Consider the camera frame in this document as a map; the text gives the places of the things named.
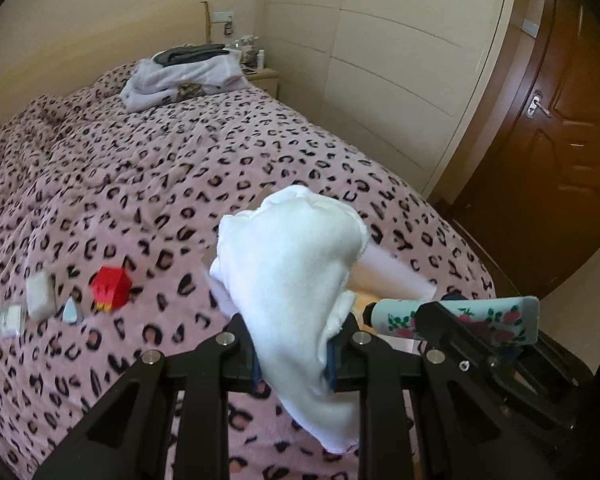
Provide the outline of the floral hand cream tube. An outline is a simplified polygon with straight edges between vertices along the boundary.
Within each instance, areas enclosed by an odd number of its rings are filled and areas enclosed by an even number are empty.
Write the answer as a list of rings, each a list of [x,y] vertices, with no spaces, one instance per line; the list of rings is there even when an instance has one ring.
[[[422,304],[416,300],[381,299],[365,307],[363,322],[379,335],[422,339],[415,321]],[[538,340],[540,302],[533,296],[468,300],[448,295],[439,304],[493,347],[526,346]]]

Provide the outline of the red toy block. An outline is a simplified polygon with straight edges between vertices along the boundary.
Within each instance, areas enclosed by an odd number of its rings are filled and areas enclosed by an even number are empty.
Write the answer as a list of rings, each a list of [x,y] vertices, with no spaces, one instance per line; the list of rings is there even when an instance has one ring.
[[[102,266],[91,282],[96,310],[113,311],[126,305],[132,282],[122,268]]]

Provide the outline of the clear cotton swab box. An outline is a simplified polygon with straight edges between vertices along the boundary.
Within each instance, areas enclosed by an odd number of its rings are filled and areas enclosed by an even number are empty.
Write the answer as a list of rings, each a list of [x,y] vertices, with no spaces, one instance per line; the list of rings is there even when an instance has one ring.
[[[26,279],[26,296],[28,315],[32,320],[41,322],[55,315],[54,285],[47,272],[41,271]]]

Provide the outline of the white plastic wipes packet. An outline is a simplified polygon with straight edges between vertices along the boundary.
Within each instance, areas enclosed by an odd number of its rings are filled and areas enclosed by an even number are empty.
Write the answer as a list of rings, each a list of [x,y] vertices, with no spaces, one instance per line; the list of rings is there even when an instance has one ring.
[[[24,331],[27,312],[20,304],[0,306],[0,338],[17,338]]]

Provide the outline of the white cloth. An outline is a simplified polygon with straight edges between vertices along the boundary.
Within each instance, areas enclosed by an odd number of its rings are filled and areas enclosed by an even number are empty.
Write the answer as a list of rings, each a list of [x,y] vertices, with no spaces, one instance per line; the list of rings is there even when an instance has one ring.
[[[242,316],[265,381],[328,452],[358,443],[358,398],[327,385],[327,344],[349,315],[352,266],[370,236],[339,200],[291,185],[219,225],[210,274]]]

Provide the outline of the white cardboard box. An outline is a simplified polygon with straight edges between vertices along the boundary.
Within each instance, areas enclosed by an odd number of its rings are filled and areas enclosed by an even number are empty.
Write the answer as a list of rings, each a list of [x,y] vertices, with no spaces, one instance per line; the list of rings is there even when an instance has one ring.
[[[245,315],[258,350],[319,363],[356,292],[396,299],[436,292],[372,241],[352,207],[302,185],[266,190],[224,216],[204,265],[222,312]]]

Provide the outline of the brown wooden door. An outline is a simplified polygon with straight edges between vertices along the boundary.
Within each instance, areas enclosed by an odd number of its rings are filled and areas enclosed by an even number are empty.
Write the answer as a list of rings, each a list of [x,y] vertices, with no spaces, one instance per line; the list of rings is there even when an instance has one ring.
[[[535,91],[552,113],[524,112]],[[600,248],[600,21],[545,0],[538,38],[454,220],[524,295],[542,298]]]

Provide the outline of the pink leopard print blanket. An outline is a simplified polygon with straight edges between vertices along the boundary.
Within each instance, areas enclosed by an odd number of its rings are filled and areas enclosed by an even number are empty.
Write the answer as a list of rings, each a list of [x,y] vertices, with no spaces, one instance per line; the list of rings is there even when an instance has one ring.
[[[0,129],[0,461],[33,476],[145,350],[192,350],[222,330],[201,259],[224,214],[262,188],[307,186],[352,206],[372,240],[442,294],[490,298],[486,267],[414,188],[263,91],[128,113],[123,65],[70,96],[40,96]],[[96,310],[91,282],[122,268],[129,301]],[[56,313],[28,315],[26,279],[50,274]],[[62,322],[73,296],[83,321]]]

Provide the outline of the white folded clothes pile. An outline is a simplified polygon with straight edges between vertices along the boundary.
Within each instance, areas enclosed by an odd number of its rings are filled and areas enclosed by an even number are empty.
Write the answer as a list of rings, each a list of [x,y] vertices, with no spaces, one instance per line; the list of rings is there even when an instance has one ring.
[[[162,66],[143,58],[120,92],[129,113],[175,103],[191,96],[212,96],[245,89],[249,81],[231,55],[218,55],[195,63]]]

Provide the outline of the beige wooden headboard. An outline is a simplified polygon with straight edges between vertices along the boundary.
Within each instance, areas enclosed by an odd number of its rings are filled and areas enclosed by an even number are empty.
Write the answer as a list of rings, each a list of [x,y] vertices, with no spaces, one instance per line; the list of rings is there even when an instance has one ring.
[[[43,94],[66,96],[88,87],[117,66],[134,63],[182,44],[211,40],[206,0],[141,6],[106,18],[38,49],[0,76],[0,124],[4,125]]]

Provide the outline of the wooden nightstand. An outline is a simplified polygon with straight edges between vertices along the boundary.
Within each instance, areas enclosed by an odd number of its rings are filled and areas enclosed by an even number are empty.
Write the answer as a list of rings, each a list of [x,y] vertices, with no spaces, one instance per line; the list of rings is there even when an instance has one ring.
[[[272,68],[268,67],[257,68],[256,70],[245,68],[244,74],[250,84],[263,90],[269,96],[272,96],[273,99],[277,98],[279,73],[277,73],[276,70],[272,70]]]

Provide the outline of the dark folded garment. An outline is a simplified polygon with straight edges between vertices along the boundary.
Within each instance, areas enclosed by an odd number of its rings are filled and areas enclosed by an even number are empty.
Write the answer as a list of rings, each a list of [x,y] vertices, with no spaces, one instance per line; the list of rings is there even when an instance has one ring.
[[[152,60],[163,66],[198,63],[210,60],[216,56],[229,55],[230,51],[224,44],[200,44],[199,46],[174,47],[155,54]]]

